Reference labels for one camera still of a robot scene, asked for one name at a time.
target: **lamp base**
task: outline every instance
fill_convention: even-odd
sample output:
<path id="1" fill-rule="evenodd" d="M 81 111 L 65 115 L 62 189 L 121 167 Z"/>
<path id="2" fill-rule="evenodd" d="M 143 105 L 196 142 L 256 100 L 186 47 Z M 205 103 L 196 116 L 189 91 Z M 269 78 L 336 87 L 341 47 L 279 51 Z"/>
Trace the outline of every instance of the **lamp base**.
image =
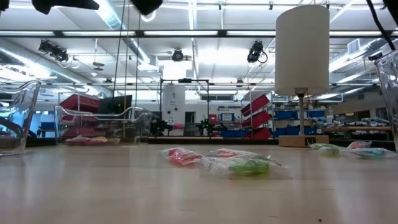
<path id="1" fill-rule="evenodd" d="M 314 143 L 329 143 L 329 136 L 279 136 L 279 146 L 310 147 Z"/>

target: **ceiling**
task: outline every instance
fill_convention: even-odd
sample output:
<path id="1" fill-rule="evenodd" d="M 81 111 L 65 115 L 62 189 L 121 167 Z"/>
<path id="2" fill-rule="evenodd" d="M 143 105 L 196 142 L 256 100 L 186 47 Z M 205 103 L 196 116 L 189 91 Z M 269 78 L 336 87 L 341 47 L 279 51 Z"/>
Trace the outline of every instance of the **ceiling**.
<path id="1" fill-rule="evenodd" d="M 107 0 L 96 0 L 100 6 Z M 196 10 L 193 11 L 193 21 L 190 22 L 190 5 L 192 0 L 165 0 L 164 5 L 156 11 L 154 19 L 144 22 L 134 7 L 123 6 L 123 0 L 109 0 L 114 11 L 129 30 L 190 30 L 190 29 L 244 29 L 264 30 L 275 29 L 277 17 L 288 8 L 300 4 L 314 4 L 314 0 L 273 0 L 273 9 L 269 8 L 268 0 L 197 0 Z M 326 4 L 317 0 L 316 4 Z M 330 0 L 330 29 L 331 30 L 377 30 L 365 0 Z M 396 29 L 396 25 L 388 10 L 380 9 L 382 0 L 373 0 L 381 24 L 386 30 Z M 1 14 L 0 30 L 109 30 L 109 26 L 101 19 L 96 11 L 58 7 L 53 8 L 49 15 L 37 12 L 30 0 L 11 0 L 10 8 Z M 114 80 L 117 68 L 117 82 L 134 82 L 136 74 L 140 82 L 159 81 L 158 72 L 147 72 L 137 69 L 138 62 L 133 51 L 118 38 L 99 38 L 96 46 L 95 39 L 68 38 L 8 38 L 10 44 L 15 44 L 26 51 L 43 57 L 41 60 L 55 62 L 47 55 L 38 51 L 41 40 L 67 49 L 69 56 L 75 56 L 80 61 L 78 68 L 67 69 L 93 82 L 103 82 L 106 78 Z M 259 67 L 258 63 L 248 64 L 246 57 L 248 50 L 255 40 L 261 40 L 269 51 L 269 61 Z M 330 57 L 333 58 L 346 51 L 347 44 L 354 39 L 330 39 Z M 170 60 L 170 52 L 182 49 L 185 55 L 193 55 L 192 39 L 181 38 L 141 38 L 135 39 L 146 55 L 158 56 L 160 64 Z M 237 78 L 244 78 L 245 82 L 261 82 L 273 78 L 274 74 L 274 41 L 273 38 L 195 38 L 197 42 L 196 63 L 198 64 L 197 78 L 210 79 L 214 82 L 235 82 Z M 93 62 L 105 64 L 104 71 L 93 76 Z M 363 70 L 363 62 L 347 65 L 345 69 L 337 70 L 333 75 L 344 78 Z M 187 77 L 193 78 L 192 69 Z"/>

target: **transparent acrylic bin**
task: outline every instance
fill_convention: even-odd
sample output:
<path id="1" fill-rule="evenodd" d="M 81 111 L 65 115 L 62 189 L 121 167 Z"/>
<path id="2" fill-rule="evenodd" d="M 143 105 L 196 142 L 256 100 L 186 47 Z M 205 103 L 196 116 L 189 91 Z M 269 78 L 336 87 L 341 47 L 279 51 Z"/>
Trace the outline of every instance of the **transparent acrylic bin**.
<path id="1" fill-rule="evenodd" d="M 109 146 L 124 142 L 137 144 L 149 137 L 152 114 L 131 107 L 121 114 L 93 114 L 55 106 L 57 144 L 70 146 Z"/>
<path id="2" fill-rule="evenodd" d="M 394 143 L 398 150 L 398 50 L 380 58 L 375 64 L 386 102 Z"/>
<path id="3" fill-rule="evenodd" d="M 12 99 L 0 105 L 0 157 L 24 153 L 39 89 L 39 81 L 19 88 L 0 88 L 0 94 Z"/>

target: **lamp shade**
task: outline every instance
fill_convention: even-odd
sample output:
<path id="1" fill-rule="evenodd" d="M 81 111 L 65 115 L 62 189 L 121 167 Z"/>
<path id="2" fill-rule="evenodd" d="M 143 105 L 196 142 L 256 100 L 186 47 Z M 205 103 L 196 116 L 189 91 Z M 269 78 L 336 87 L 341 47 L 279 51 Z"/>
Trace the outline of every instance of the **lamp shade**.
<path id="1" fill-rule="evenodd" d="M 299 6 L 276 20 L 275 92 L 309 95 L 329 89 L 329 10 Z"/>

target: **white cylindrical tank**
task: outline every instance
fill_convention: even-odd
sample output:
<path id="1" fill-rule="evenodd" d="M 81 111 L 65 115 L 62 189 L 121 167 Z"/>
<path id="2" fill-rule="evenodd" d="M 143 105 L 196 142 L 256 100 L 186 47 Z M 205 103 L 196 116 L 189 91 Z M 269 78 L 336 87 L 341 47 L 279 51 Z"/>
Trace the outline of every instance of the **white cylindrical tank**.
<path id="1" fill-rule="evenodd" d="M 185 86 L 164 87 L 162 117 L 171 124 L 185 124 Z"/>
<path id="2" fill-rule="evenodd" d="M 329 10 L 323 6 L 299 6 L 276 20 L 275 92 L 309 95 L 329 89 Z"/>

